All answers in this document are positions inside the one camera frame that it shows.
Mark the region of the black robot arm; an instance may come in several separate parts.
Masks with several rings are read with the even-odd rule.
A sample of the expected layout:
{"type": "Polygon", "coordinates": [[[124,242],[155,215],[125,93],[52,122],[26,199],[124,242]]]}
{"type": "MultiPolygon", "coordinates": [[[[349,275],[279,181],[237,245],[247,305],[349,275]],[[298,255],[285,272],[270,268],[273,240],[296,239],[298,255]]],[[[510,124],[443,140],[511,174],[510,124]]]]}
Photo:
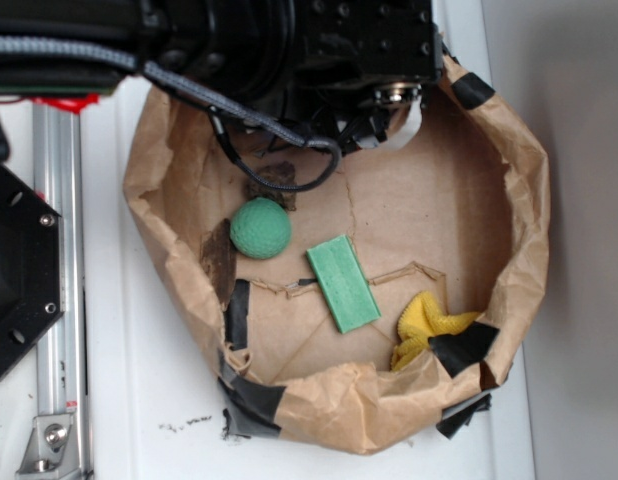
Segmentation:
{"type": "Polygon", "coordinates": [[[83,98],[149,62],[344,152],[443,70],[429,1],[0,1],[0,95],[83,98]]]}

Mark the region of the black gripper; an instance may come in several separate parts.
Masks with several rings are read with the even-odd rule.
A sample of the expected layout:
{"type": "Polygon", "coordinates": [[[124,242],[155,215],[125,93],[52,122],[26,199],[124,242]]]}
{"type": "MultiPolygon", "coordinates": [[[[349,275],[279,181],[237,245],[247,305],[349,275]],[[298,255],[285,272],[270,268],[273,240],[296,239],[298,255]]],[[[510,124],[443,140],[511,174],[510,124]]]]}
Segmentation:
{"type": "Polygon", "coordinates": [[[292,85],[313,133],[344,153],[388,138],[397,110],[421,100],[443,70],[430,1],[298,1],[292,85]]]}

